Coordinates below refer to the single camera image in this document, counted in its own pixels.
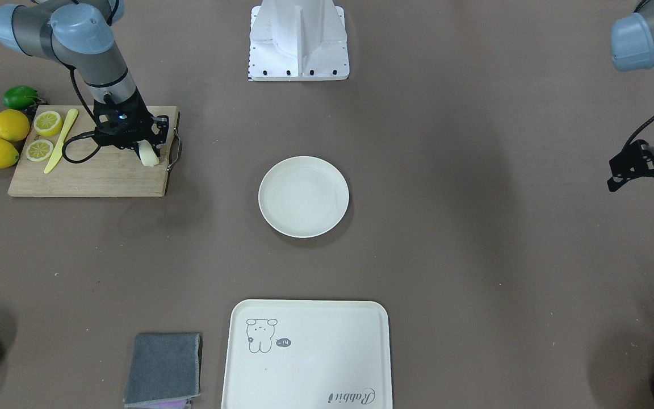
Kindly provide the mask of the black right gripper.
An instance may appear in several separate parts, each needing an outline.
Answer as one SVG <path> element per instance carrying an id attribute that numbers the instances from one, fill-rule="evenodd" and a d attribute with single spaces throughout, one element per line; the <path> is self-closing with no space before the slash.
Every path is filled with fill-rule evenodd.
<path id="1" fill-rule="evenodd" d="M 156 156 L 161 155 L 160 146 L 166 143 L 170 127 L 167 115 L 150 113 L 140 94 L 116 103 L 112 96 L 106 101 L 94 101 L 96 129 L 93 140 L 100 147 L 139 150 L 139 142 L 147 142 Z"/>

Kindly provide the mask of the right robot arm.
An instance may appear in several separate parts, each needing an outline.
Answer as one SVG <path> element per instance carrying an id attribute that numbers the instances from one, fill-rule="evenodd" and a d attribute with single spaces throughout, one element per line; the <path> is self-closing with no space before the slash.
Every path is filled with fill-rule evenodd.
<path id="1" fill-rule="evenodd" d="M 132 150 L 145 166 L 158 163 L 169 117 L 155 116 L 138 91 L 116 44 L 112 24 L 122 1 L 43 1 L 33 7 L 0 6 L 0 42 L 24 55 L 80 72 L 93 96 L 88 137 L 99 147 Z"/>

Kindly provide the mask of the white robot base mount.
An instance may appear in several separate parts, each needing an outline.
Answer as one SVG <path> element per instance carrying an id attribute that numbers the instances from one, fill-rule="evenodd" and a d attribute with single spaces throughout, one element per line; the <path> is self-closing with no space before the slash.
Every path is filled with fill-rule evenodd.
<path id="1" fill-rule="evenodd" d="M 345 11 L 334 2 L 263 1 L 250 16 L 248 80 L 349 77 Z"/>

